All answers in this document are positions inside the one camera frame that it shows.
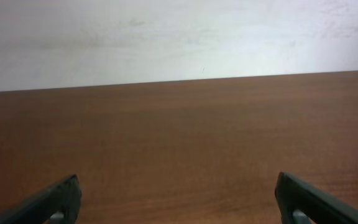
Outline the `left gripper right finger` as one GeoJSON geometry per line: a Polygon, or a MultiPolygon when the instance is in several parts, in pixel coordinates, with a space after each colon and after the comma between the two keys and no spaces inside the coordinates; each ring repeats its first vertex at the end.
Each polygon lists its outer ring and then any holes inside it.
{"type": "Polygon", "coordinates": [[[358,210],[287,172],[278,175],[275,198],[283,224],[358,224],[358,210]]]}

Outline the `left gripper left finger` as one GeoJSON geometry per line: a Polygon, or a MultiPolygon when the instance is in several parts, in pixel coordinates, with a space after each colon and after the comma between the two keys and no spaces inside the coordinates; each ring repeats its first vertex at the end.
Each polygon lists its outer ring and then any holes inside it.
{"type": "Polygon", "coordinates": [[[0,224],[74,224],[80,207],[81,189],[72,174],[0,213],[0,224]]]}

